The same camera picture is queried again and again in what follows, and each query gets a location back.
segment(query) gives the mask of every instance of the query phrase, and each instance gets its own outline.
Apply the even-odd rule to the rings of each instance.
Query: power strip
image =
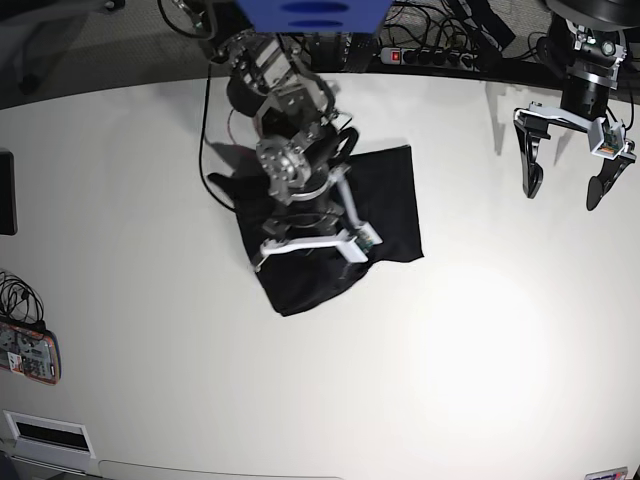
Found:
[[[380,61],[386,65],[409,65],[414,67],[441,67],[477,72],[476,56],[444,48],[415,49],[384,47],[380,52]]]

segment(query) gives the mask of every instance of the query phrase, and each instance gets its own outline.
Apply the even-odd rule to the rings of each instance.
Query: white table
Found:
[[[204,81],[0,111],[19,224],[0,237],[0,265],[44,298],[63,361],[56,387],[0,372],[0,408],[85,424],[99,460],[185,470],[345,480],[635,470],[640,167],[589,213],[600,162],[576,135],[554,165],[552,128],[545,181],[528,200],[510,115],[557,95],[494,97],[506,124],[498,156],[486,92],[501,87],[335,78],[358,151],[412,145],[426,258],[378,264],[290,318],[271,310],[235,219],[199,183]],[[227,141],[224,88],[214,81],[209,135]],[[611,106],[628,118],[628,105]],[[252,141],[249,120],[234,116],[232,129]]]

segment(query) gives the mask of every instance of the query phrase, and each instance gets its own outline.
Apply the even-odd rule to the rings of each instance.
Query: mobile phone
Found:
[[[0,235],[18,233],[13,154],[0,149]]]

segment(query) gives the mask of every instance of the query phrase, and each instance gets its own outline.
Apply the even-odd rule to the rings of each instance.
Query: black fabric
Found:
[[[351,288],[380,261],[412,262],[423,257],[413,182],[411,147],[401,147],[349,160],[349,184],[362,220],[384,243],[369,252],[369,261],[348,264],[334,248],[273,255],[257,273],[274,310],[283,316],[311,310]],[[273,210],[266,176],[233,179],[213,174],[209,179],[229,195],[238,211],[238,225],[249,259],[266,239],[251,218],[266,218]]]

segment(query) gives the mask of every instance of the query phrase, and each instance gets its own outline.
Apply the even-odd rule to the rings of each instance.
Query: cable bundle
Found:
[[[42,299],[24,280],[0,269],[0,317],[28,324],[34,330],[44,330]]]

